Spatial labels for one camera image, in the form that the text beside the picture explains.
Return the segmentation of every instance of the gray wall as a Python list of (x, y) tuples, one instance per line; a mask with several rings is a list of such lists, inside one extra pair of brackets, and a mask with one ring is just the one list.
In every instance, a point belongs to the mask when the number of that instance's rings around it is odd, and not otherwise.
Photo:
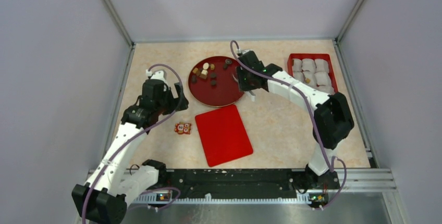
[(357, 0), (112, 0), (134, 41), (335, 37)]
[(129, 48), (100, 0), (0, 8), (0, 223), (72, 223)]
[(442, 0), (367, 0), (343, 53), (412, 222), (440, 223)]

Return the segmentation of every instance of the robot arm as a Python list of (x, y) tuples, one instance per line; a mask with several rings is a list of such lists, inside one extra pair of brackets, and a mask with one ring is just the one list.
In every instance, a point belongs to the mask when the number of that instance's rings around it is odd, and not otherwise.
[[(258, 60), (254, 51), (244, 51), (240, 54), (239, 60), (247, 67), (266, 76), (285, 81), (289, 85), (265, 79), (257, 76), (241, 66), (237, 67), (239, 89), (242, 91), (250, 91), (254, 89), (265, 89), (270, 93), (280, 95), (292, 103), (295, 103), (304, 110), (307, 105), (301, 94), (293, 90), (291, 87), (299, 89), (309, 102), (309, 107), (314, 111), (314, 121), (318, 127), (325, 153), (330, 161), (336, 153), (336, 147), (339, 142), (345, 139), (350, 130), (354, 127), (353, 118), (345, 96), (341, 93), (330, 95), (318, 91), (287, 74), (281, 67), (269, 64), (264, 67), (263, 63)], [(308, 164), (317, 176), (323, 175), (328, 171), (328, 166), (321, 151), (321, 147), (316, 143), (313, 157)]]
[[(72, 198), (80, 215), (85, 196), (97, 177), (100, 178), (88, 202), (86, 218), (98, 223), (120, 223), (126, 214), (127, 207), (143, 191), (157, 183), (161, 166), (157, 166), (156, 163), (143, 164), (134, 175), (121, 181), (135, 150), (149, 132), (131, 141), (112, 161), (110, 158), (142, 129), (157, 123), (159, 115), (168, 115), (175, 109), (181, 111), (188, 108), (189, 102), (182, 94), (179, 83), (175, 84), (175, 88), (178, 98), (173, 97), (163, 70), (150, 74), (144, 82), (142, 94), (138, 96), (136, 103), (124, 111), (114, 141), (99, 166), (84, 185), (77, 184), (72, 190)], [(108, 167), (100, 175), (105, 165)]]

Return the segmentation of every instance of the red round tray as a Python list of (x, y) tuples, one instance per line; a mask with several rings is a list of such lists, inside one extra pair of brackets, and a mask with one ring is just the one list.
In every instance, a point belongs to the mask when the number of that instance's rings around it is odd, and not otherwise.
[[(230, 59), (232, 64), (224, 70), (223, 65), (226, 59)], [(197, 82), (195, 84), (192, 83), (191, 79), (194, 75), (192, 70), (195, 67), (202, 69), (204, 63), (214, 64), (215, 69), (211, 70), (209, 68), (205, 80), (197, 77)], [(238, 84), (232, 77), (232, 74), (236, 74), (236, 67), (238, 66), (239, 63), (235, 59), (227, 56), (212, 56), (200, 61), (192, 67), (189, 74), (188, 85), (190, 93), (200, 103), (212, 107), (223, 107), (237, 102), (244, 94), (244, 92), (239, 91)], [(210, 78), (210, 74), (213, 72), (216, 73), (215, 79)], [(210, 85), (212, 80), (216, 80), (215, 86)]]

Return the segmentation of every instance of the white cable clip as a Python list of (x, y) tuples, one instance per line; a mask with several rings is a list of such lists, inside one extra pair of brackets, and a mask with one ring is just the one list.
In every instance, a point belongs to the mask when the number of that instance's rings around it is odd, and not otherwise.
[(291, 102), (291, 88), (293, 87), (293, 85), (294, 85), (295, 83), (298, 83), (298, 81), (297, 81), (296, 79), (293, 79), (292, 82), (291, 82), (291, 84), (290, 84), (290, 86), (289, 86), (289, 88), (287, 89), (288, 92), (289, 92), (289, 101), (290, 101), (290, 102)]
[(104, 165), (111, 166), (111, 167), (118, 167), (118, 163), (110, 161), (108, 159), (102, 159), (101, 163), (103, 163)]
[(146, 76), (147, 76), (147, 77), (151, 77), (151, 76), (152, 76), (152, 72), (149, 71), (148, 69), (146, 70)]

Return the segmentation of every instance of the beige countertop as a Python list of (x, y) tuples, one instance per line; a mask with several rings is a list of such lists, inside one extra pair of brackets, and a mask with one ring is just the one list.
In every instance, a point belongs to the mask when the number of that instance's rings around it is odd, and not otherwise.
[[(290, 53), (329, 54), (338, 90), (349, 98), (331, 40), (240, 41), (239, 44), (242, 49), (253, 49), (264, 65), (274, 63), (284, 70), (287, 70), (286, 63)], [(156, 63), (170, 65), (181, 76), (189, 108), (177, 112), (168, 121), (154, 128), (138, 147), (131, 160), (132, 164), (154, 159), (165, 163), (167, 168), (208, 168), (195, 115), (215, 108), (202, 105), (193, 98), (187, 79), (200, 60), (219, 55), (231, 56), (229, 42), (137, 44), (119, 110), (118, 124), (123, 111), (141, 94), (142, 84), (146, 79), (145, 70)], [(171, 72), (168, 73), (167, 80), (169, 85), (177, 82)], [(264, 90), (255, 90), (255, 94), (255, 102), (243, 96), (236, 103), (252, 143), (253, 154), (215, 168), (304, 168), (315, 146), (308, 113), (286, 99)], [(175, 124), (181, 121), (192, 123), (190, 135), (178, 135), (174, 132)], [(339, 144), (337, 155), (345, 161), (347, 167), (370, 167), (356, 119), (354, 121), (355, 128)]]

